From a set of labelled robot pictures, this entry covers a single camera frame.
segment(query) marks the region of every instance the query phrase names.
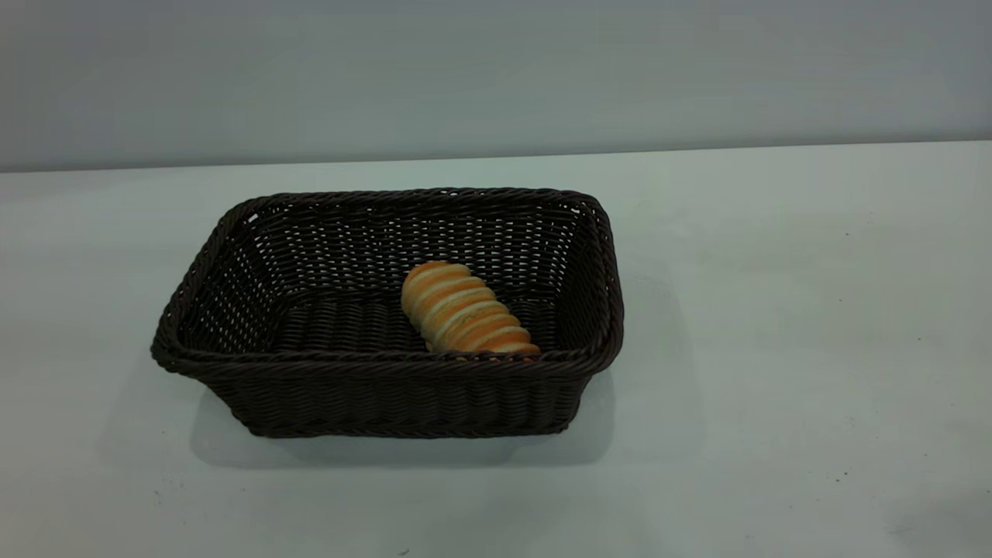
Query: dark brown wicker basket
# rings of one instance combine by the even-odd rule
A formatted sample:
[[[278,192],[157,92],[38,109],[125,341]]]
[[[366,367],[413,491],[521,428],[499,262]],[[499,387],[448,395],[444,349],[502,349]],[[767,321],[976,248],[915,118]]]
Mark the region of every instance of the dark brown wicker basket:
[[[463,263],[544,351],[426,352],[407,271]],[[554,190],[281,194],[229,211],[159,322],[152,355],[259,436],[564,430],[623,338],[609,220]]]

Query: basket weave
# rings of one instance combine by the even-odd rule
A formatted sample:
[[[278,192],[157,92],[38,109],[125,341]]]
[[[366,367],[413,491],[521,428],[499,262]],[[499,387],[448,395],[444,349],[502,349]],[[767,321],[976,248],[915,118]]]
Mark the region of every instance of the basket weave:
[[[467,265],[542,354],[427,352],[400,293],[428,260]],[[622,338],[612,233],[590,196],[281,194],[220,220],[152,355],[259,436],[480,438],[564,430]]]

